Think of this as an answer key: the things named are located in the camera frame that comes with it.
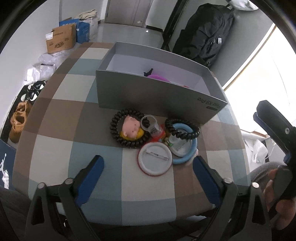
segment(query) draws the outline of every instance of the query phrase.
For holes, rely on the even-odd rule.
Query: window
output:
[[[236,80],[225,90],[242,130],[266,132],[253,120],[261,100],[268,100],[284,117],[296,119],[296,54],[278,28]]]

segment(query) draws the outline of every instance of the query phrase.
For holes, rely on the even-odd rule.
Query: black backpack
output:
[[[234,21],[233,9],[210,3],[199,6],[181,30],[173,53],[210,67]]]

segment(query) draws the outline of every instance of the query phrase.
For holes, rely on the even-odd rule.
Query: pig figurine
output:
[[[122,125],[122,132],[125,137],[136,139],[138,131],[140,129],[140,122],[131,116],[127,116],[124,119]]]

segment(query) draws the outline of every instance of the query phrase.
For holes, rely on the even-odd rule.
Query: black and white shoe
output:
[[[26,94],[21,96],[21,101],[29,101],[31,104],[34,104],[37,99],[39,93],[45,86],[45,81],[37,81],[33,84],[28,85]]]
[[[28,90],[26,94],[22,95],[20,100],[22,102],[24,101],[29,101],[31,104],[34,104],[35,100],[37,99],[38,95],[39,95],[39,91],[38,90]]]
[[[41,91],[44,88],[45,84],[46,84],[45,81],[37,81],[37,82],[35,82],[33,84],[30,84],[28,86],[28,90]]]

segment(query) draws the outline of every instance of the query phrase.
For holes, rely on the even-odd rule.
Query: gray box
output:
[[[151,68],[170,83],[144,77]],[[96,81],[102,108],[135,108],[205,124],[227,104],[207,67],[142,45],[115,43],[96,71]]]

